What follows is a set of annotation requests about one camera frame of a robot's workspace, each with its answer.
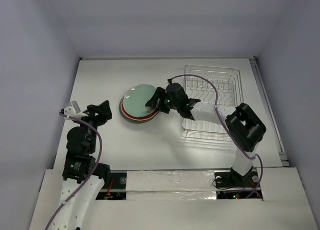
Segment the red and teal plate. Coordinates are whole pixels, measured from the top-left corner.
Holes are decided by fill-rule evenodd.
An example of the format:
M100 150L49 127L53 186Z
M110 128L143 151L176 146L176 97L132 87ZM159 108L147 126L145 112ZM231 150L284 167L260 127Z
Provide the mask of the red and teal plate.
M121 98L121 100L119 102L119 112L121 113L122 117L124 119L126 119L127 121L131 121L133 123L148 122L148 121L152 120L153 118L155 118L157 116L157 114L159 113L158 110L154 110L151 113L148 113L146 116L142 116L142 117L132 116L125 111L125 108L123 106L123 99L124 98Z

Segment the green rimmed plate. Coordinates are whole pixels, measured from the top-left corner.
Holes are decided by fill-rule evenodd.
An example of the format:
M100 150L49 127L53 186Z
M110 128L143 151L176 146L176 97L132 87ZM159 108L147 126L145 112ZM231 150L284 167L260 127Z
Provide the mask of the green rimmed plate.
M156 88L149 84L139 84L129 89L123 97L123 106L127 113L135 117L146 116L154 111L145 107L146 102L153 96Z

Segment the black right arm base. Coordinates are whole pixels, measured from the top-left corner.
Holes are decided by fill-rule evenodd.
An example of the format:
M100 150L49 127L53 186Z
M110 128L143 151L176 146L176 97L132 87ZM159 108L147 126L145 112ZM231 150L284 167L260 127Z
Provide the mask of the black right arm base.
M215 171L212 184L219 190L228 190L233 188L255 187L259 179L258 172L253 167L244 176L230 169Z

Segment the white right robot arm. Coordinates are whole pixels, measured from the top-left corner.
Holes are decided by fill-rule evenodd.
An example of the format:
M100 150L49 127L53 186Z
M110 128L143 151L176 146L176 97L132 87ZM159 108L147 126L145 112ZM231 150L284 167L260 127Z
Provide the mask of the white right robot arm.
M252 170L256 158L256 147L267 131L248 104L241 103L234 108L220 107L190 98L179 83L170 83L165 89L156 88L145 107L163 113L176 110L184 119L221 125L237 147L230 180L236 186L248 181L248 173Z

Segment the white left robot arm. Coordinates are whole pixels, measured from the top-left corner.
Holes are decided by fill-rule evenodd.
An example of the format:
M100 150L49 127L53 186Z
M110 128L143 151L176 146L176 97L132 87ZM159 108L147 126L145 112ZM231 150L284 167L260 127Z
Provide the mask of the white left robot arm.
M99 191L111 181L110 166L100 163L103 142L98 127L111 120L112 112L108 100L85 111L71 101L59 114L77 126L66 136L59 206L45 228L82 229Z

